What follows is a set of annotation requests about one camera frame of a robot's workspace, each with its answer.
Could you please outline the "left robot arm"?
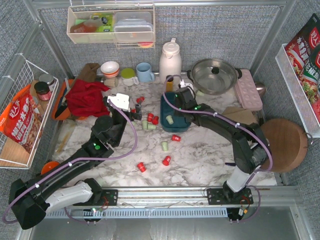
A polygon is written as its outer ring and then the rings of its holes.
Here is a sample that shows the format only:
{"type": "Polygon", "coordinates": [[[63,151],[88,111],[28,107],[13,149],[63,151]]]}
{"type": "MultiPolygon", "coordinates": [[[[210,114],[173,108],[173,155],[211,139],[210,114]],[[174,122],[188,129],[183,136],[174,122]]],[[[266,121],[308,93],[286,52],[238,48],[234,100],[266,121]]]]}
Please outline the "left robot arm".
{"type": "Polygon", "coordinates": [[[141,120],[141,105],[129,107],[130,97],[117,93],[103,98],[104,105],[111,115],[103,115],[95,120],[89,140],[67,160],[59,163],[48,172],[28,181],[15,180],[10,186],[8,207],[15,220],[5,224],[19,223],[23,230],[39,224],[48,213],[80,203],[97,203],[102,196],[102,188],[96,180],[81,180],[72,187],[62,187],[80,174],[97,167],[104,161],[114,160],[113,149],[119,146],[127,124],[141,120]]]}

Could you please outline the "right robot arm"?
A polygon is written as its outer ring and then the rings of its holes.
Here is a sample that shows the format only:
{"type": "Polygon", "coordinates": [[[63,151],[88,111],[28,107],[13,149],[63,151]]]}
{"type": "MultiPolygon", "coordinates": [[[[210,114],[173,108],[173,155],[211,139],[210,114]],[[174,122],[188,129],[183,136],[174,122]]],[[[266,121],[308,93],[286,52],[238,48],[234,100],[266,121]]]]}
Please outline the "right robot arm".
{"type": "Polygon", "coordinates": [[[261,166],[269,162],[268,171],[273,166],[272,153],[261,127],[256,123],[235,122],[209,105],[197,103],[193,88],[182,80],[174,92],[174,102],[166,103],[187,121],[217,133],[232,144],[234,170],[223,183],[220,196],[208,192],[207,199],[211,205],[240,204],[241,198],[250,193],[249,183],[261,166]]]}

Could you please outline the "teal storage basket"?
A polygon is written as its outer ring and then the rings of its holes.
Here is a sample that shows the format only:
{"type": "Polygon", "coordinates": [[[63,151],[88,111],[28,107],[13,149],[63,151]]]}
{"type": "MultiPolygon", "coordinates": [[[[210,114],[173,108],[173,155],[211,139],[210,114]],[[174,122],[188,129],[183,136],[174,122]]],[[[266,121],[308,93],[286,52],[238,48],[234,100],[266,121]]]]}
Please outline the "teal storage basket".
{"type": "Polygon", "coordinates": [[[163,96],[160,98],[160,124],[163,130],[168,133],[186,132],[191,125],[181,112],[174,110],[168,105],[163,96]],[[168,122],[167,116],[171,116],[173,120],[172,124],[168,122]]]}

